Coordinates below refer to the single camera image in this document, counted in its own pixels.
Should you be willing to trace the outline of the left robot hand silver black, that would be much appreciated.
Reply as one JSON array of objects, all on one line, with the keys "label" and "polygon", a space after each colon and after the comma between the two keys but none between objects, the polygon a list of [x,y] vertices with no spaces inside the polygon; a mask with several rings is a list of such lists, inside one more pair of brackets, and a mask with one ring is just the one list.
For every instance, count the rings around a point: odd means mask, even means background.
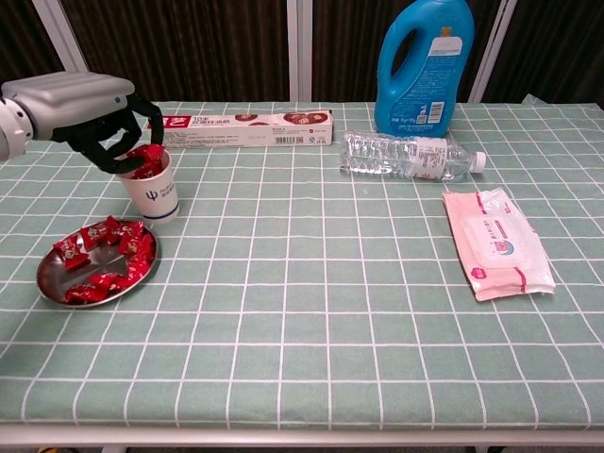
[{"label": "left robot hand silver black", "polygon": [[23,155],[30,141],[67,143],[105,173],[130,173],[143,166],[127,154],[142,135],[137,114],[151,126],[150,142],[163,145],[159,107],[127,79],[57,72],[8,81],[1,86],[1,160]]}]

